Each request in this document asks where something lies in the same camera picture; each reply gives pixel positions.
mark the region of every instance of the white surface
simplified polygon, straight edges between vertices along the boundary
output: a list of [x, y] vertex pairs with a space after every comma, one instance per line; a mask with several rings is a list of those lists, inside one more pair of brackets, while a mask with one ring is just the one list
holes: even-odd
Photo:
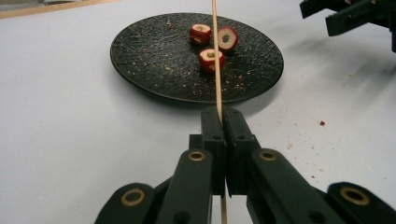
[[[327, 37], [332, 12], [303, 20], [299, 3], [218, 1], [220, 16], [268, 35], [285, 60], [274, 88], [234, 107], [314, 187], [352, 182], [395, 208], [390, 32], [368, 24]], [[172, 175], [205, 106], [138, 91], [109, 48], [129, 24], [173, 12], [210, 14], [211, 3], [123, 0], [0, 20], [0, 223], [93, 223], [116, 189]], [[251, 223], [244, 197], [229, 209], [230, 223]]]

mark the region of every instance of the food piece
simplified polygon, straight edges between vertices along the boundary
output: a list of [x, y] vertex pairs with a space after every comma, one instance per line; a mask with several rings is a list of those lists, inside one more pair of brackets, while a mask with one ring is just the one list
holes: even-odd
[[223, 52], [232, 51], [238, 43], [238, 33], [231, 26], [223, 26], [218, 31], [219, 49]]
[[[219, 67], [221, 68], [225, 63], [224, 54], [219, 51]], [[199, 54], [199, 64], [202, 69], [207, 73], [216, 72], [215, 67], [215, 50], [214, 49], [204, 49]]]
[[190, 40], [196, 45], [207, 45], [212, 37], [212, 29], [204, 24], [194, 24], [190, 29]]

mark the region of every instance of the brass screw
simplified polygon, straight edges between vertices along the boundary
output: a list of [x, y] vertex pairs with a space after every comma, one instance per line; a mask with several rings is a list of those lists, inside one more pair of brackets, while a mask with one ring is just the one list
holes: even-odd
[[340, 192], [344, 199], [356, 205], [367, 205], [370, 203], [369, 197], [358, 189], [342, 187]]
[[205, 153], [194, 151], [189, 154], [189, 159], [192, 161], [203, 161], [205, 159]]
[[[137, 194], [138, 198], [129, 200], [128, 196], [132, 194]], [[142, 203], [145, 200], [146, 193], [142, 189], [130, 189], [126, 191], [121, 197], [121, 203], [125, 206], [132, 207]]]
[[275, 161], [276, 160], [276, 154], [269, 150], [264, 150], [259, 153], [259, 157], [262, 158], [265, 161]]

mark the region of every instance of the wooden skewer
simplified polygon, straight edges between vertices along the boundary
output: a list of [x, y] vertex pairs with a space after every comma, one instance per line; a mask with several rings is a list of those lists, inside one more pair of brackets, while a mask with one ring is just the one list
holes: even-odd
[[[220, 79], [220, 63], [219, 63], [219, 40], [218, 40], [218, 13], [216, 9], [216, 0], [212, 0], [212, 14], [213, 14], [213, 39], [215, 45], [215, 71], [216, 71], [216, 106], [219, 114], [219, 121], [222, 125], [222, 99], [221, 99], [221, 79]], [[221, 223], [227, 224], [227, 196], [225, 193], [221, 197]]]
[[215, 71], [216, 71], [216, 106], [218, 108], [219, 120], [222, 124], [222, 100], [221, 100], [221, 79], [219, 62], [219, 40], [218, 40], [218, 16], [216, 10], [216, 0], [212, 0], [213, 12], [213, 40], [215, 45]]

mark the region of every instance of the black plate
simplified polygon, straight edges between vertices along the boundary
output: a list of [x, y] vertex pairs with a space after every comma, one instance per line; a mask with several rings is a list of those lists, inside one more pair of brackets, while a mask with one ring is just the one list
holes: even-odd
[[[215, 75], [204, 73], [198, 62], [203, 47], [189, 39], [195, 23], [212, 27], [212, 16], [176, 13], [155, 16], [122, 30], [111, 45], [116, 70], [139, 89], [168, 99], [214, 104]], [[239, 22], [218, 17], [218, 27], [229, 25], [239, 34], [235, 50], [221, 69], [223, 103], [258, 96], [273, 87], [283, 72], [283, 58], [266, 35]]]

